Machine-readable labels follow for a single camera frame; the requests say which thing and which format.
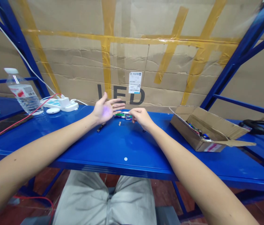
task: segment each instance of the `wooden floor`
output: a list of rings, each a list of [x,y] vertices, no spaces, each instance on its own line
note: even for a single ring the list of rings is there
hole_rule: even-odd
[[[34,191],[42,194],[53,177],[57,174],[59,169],[46,168],[39,175],[36,176]],[[47,194],[46,197],[51,199],[54,203],[54,210],[58,205],[58,200],[69,176],[70,171],[64,170],[54,186]],[[107,187],[115,187],[120,176],[112,174],[100,174],[102,180]],[[154,180],[151,179],[152,189],[155,197],[156,206],[173,206],[177,214],[182,214],[182,210],[179,206],[177,196],[174,191],[174,187],[170,181]],[[194,201],[186,192],[184,187],[177,182],[177,186],[180,190],[180,194],[184,201],[187,211],[194,209]],[[238,192],[237,189],[232,189],[234,193]],[[264,225],[264,201],[255,204],[247,205],[247,209],[256,218],[260,225]],[[6,206],[6,208],[0,213],[0,225],[19,225],[26,217],[43,216],[50,214],[51,209],[45,208],[43,205],[33,200],[21,200],[21,203],[17,206]],[[187,222],[183,222],[183,225],[203,225],[207,224],[204,218],[195,219]]]

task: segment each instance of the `sticker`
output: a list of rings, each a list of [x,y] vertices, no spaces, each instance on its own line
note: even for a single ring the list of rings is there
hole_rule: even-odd
[[[139,94],[142,72],[131,72],[129,74],[129,93]]]
[[[11,85],[9,86],[9,88],[13,92],[13,94],[19,98],[27,98],[36,95],[35,92],[33,91],[32,86],[29,84]]]
[[[244,128],[244,129],[247,129],[248,131],[251,131],[251,130],[252,130],[252,128],[248,127],[248,126],[245,125],[245,124],[243,125],[243,128]]]
[[[209,145],[208,148],[206,148],[204,150],[204,152],[215,152],[216,150],[218,150],[222,145],[219,145],[219,144],[211,144]]]

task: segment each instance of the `blue metal table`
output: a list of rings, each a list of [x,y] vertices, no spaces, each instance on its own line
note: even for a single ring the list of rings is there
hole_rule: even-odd
[[[0,136],[0,160],[37,138],[85,117],[92,110],[93,106],[80,106],[73,112],[35,116]],[[195,152],[170,124],[172,114],[149,114],[158,126],[196,155],[228,186],[264,191],[264,167],[241,150],[226,147],[220,153]],[[96,132],[97,128],[88,132],[53,162],[51,167],[177,180],[151,135],[143,133],[139,124],[122,120],[121,126],[118,126],[118,121],[111,119],[100,133]]]
[[[24,112],[24,110],[17,99],[0,97],[0,120],[4,120],[21,112]]]

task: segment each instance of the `leg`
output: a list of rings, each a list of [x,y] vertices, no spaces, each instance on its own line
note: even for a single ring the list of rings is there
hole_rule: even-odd
[[[120,177],[108,203],[106,224],[157,224],[150,179]]]
[[[64,186],[53,225],[105,225],[109,193],[98,173],[72,170]]]

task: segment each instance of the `water bottle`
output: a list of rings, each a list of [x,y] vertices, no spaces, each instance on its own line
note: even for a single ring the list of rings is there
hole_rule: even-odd
[[[23,107],[26,113],[33,113],[40,105],[40,101],[34,92],[32,86],[27,80],[19,75],[17,69],[4,68],[5,72],[8,73],[6,84],[16,97],[19,104]],[[33,115],[43,113],[43,108],[39,108]]]

